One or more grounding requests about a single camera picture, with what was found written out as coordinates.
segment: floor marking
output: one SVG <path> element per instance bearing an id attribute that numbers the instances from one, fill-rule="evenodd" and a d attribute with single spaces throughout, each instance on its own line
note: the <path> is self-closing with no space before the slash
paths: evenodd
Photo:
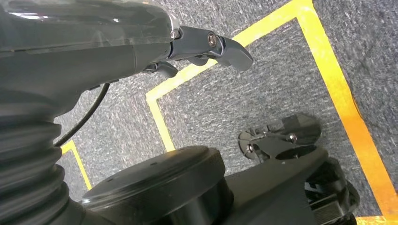
<path id="1" fill-rule="evenodd" d="M 302 0 L 297 20 L 336 111 L 384 216 L 398 214 L 398 197 L 311 0 Z"/>
<path id="2" fill-rule="evenodd" d="M 384 218 L 388 220 L 388 223 L 397 222 L 397 193 L 366 124 L 356 110 L 347 81 L 344 78 L 312 1 L 293 0 L 242 31 L 234 39 L 243 46 L 246 46 L 293 18 L 297 18 L 301 26 L 336 111 L 372 188 L 380 210 L 384 215 L 383 217 L 366 217 L 362 221 L 372 220 L 378 222 L 380 218 Z M 174 150 L 175 148 L 166 123 L 161 115 L 157 100 L 213 65 L 215 65 L 213 61 L 208 62 L 202 69 L 194 65 L 189 65 L 181 70 L 175 78 L 164 81 L 146 94 L 147 102 L 153 113 L 156 125 L 160 128 L 159 132 L 167 151 Z"/>
<path id="3" fill-rule="evenodd" d="M 384 216 L 376 217 L 357 217 L 358 225 L 398 225 L 397 218 L 390 218 L 387 220 Z"/>
<path id="4" fill-rule="evenodd" d="M 91 190 L 92 187 L 91 187 L 90 180 L 89 180 L 88 177 L 87 177 L 86 170 L 84 169 L 82 160 L 80 159 L 79 153 L 77 152 L 76 145 L 75 145 L 75 143 L 73 142 L 73 140 L 71 140 L 71 141 L 69 141 L 68 143 L 64 144 L 64 145 L 61 147 L 61 149 L 62 149 L 62 154 L 65 154 L 65 153 L 67 153 L 69 150 L 72 150 L 73 155 L 75 156 L 75 159 L 76 159 L 76 161 L 77 161 L 77 165 L 79 166 L 80 172 L 81 172 L 81 174 L 82 174 L 82 176 L 83 176 L 84 182 L 86 183 L 87 189 L 88 189 L 88 190 Z"/>

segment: screw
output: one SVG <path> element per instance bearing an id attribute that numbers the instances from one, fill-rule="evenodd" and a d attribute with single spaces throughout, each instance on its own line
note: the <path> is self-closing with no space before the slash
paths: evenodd
<path id="1" fill-rule="evenodd" d="M 211 47 L 215 47 L 217 45 L 217 36 L 210 32 L 207 36 L 207 41 Z"/>
<path id="2" fill-rule="evenodd" d="M 295 134 L 289 134 L 289 139 L 293 144 L 297 142 L 297 136 Z"/>
<path id="3" fill-rule="evenodd" d="M 246 153 L 253 153 L 254 152 L 254 147 L 251 144 L 248 144 L 246 146 Z"/>

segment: black cable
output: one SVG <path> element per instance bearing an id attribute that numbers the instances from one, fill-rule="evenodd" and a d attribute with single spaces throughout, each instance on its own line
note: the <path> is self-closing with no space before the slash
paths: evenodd
<path id="1" fill-rule="evenodd" d="M 105 95 L 108 92 L 110 84 L 105 83 L 104 86 L 102 87 L 101 93 L 99 93 L 97 99 L 95 100 L 94 104 L 92 104 L 91 108 L 89 111 L 84 115 L 84 117 L 64 136 L 62 136 L 56 143 L 55 147 L 61 147 L 63 144 L 65 144 L 73 135 L 76 134 L 76 132 L 82 128 L 82 126 L 89 120 L 89 118 L 94 114 L 94 112 L 97 110 L 98 106 L 101 104 L 102 100 L 104 99 Z"/>

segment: yellow tape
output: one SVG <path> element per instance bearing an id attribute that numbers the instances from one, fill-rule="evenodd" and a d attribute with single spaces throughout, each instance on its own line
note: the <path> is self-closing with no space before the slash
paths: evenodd
<path id="1" fill-rule="evenodd" d="M 398 214 L 398 198 L 311 0 L 302 0 L 297 20 L 383 215 Z"/>
<path id="2" fill-rule="evenodd" d="M 247 46 L 295 17 L 298 19 L 303 30 L 336 111 L 384 215 L 384 217 L 366 217 L 361 221 L 373 221 L 378 223 L 378 221 L 381 221 L 380 218 L 383 218 L 388 221 L 388 223 L 395 223 L 396 214 L 398 214 L 397 194 L 366 124 L 357 111 L 347 81 L 344 78 L 343 72 L 311 0 L 291 1 L 242 31 L 234 37 L 234 40 L 238 41 L 243 46 Z M 147 93 L 146 98 L 148 104 L 157 126 L 160 127 L 159 132 L 167 151 L 174 150 L 174 145 L 156 102 L 157 99 L 211 66 L 210 64 L 206 64 L 203 69 L 200 69 L 194 65 L 189 65 L 182 70 L 176 78 L 161 83 Z"/>
<path id="3" fill-rule="evenodd" d="M 61 149 L 62 149 L 62 154 L 65 154 L 65 153 L 67 153 L 69 150 L 72 150 L 73 155 L 75 156 L 75 159 L 76 159 L 76 161 L 77 161 L 77 165 L 79 166 L 80 172 L 81 172 L 81 174 L 82 174 L 82 176 L 83 176 L 84 182 L 86 183 L 87 189 L 88 189 L 88 190 L 91 190 L 92 187 L 91 187 L 90 180 L 89 180 L 88 177 L 87 177 L 86 170 L 84 169 L 82 160 L 80 159 L 79 153 L 77 152 L 76 145 L 75 145 L 75 143 L 73 142 L 73 140 L 71 140 L 71 141 L 69 141 L 68 143 L 64 144 L 64 145 L 61 147 Z"/>
<path id="4" fill-rule="evenodd" d="M 379 217 L 357 217 L 358 225 L 398 225 L 398 219 Z"/>

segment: gray carpet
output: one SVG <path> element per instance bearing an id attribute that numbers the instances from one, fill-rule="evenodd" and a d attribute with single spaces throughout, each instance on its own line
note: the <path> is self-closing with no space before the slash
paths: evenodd
<path id="1" fill-rule="evenodd" d="M 159 2 L 184 25 L 232 37 L 288 1 Z M 314 6 L 397 189 L 397 3 L 316 0 Z M 216 65 L 159 100 L 175 146 L 217 147 L 227 173 L 235 173 L 253 166 L 238 150 L 241 130 L 296 112 L 315 115 L 323 127 L 319 144 L 340 160 L 360 192 L 357 215 L 380 215 L 297 21 L 252 43 L 248 50 L 255 58 L 249 71 Z M 145 100 L 145 94 L 164 80 L 157 74 L 139 74 L 113 83 L 98 111 L 73 137 L 93 185 L 164 152 Z M 63 132 L 84 115 L 98 93 L 99 89 L 84 93 L 73 111 L 57 118 Z M 73 154 L 66 153 L 59 163 L 67 171 L 72 198 L 80 200 L 87 188 Z"/>

